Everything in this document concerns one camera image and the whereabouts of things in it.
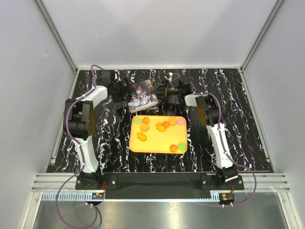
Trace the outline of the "gold tin lid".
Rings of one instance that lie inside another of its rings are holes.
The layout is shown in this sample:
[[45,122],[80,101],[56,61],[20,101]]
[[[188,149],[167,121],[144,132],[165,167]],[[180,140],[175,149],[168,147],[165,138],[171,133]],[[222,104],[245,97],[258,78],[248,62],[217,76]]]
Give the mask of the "gold tin lid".
[[141,110],[149,109],[158,104],[158,98],[151,91],[154,86],[150,79],[132,85],[134,92],[131,100],[128,102],[130,113],[136,113]]

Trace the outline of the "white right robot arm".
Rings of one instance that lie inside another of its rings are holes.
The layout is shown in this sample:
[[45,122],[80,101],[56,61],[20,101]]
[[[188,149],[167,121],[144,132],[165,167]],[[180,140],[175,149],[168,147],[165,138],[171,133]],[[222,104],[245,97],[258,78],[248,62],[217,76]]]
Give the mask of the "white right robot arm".
[[152,94],[162,101],[176,95],[180,103],[197,108],[198,116],[212,140],[216,158],[216,183],[222,189],[229,188],[238,178],[238,170],[231,157],[225,135],[224,113],[217,97],[212,93],[197,93],[191,82],[179,80],[173,83],[168,77],[152,90]]

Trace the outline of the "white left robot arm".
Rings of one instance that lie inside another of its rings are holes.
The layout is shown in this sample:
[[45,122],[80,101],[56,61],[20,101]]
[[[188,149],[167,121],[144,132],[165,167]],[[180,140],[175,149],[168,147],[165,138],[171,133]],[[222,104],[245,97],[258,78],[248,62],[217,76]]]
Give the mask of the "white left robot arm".
[[100,166],[95,155],[92,135],[95,131],[95,107],[109,96],[114,102],[131,97],[134,89],[130,81],[121,78],[117,71],[105,71],[98,80],[92,79],[93,87],[76,99],[65,102],[63,130],[70,137],[80,160],[81,168],[76,172],[77,182],[93,189],[103,183]]

